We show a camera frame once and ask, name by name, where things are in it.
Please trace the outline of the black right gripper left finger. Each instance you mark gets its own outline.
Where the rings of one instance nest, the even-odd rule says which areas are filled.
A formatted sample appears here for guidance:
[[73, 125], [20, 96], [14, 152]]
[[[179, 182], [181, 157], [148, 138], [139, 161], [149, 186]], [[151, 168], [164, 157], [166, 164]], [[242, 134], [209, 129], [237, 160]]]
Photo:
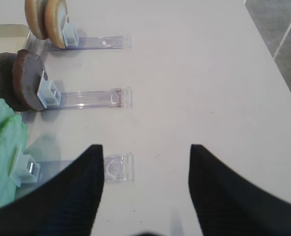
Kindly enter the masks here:
[[103, 187], [103, 147], [91, 145], [50, 181], [0, 208], [0, 236], [88, 236]]

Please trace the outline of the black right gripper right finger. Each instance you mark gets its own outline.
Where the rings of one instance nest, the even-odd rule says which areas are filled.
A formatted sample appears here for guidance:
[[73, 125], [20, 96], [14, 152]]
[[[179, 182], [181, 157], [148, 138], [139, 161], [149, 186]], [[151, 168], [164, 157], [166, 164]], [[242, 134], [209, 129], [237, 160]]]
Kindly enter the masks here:
[[291, 236], [291, 204], [192, 145], [188, 185], [205, 236]]

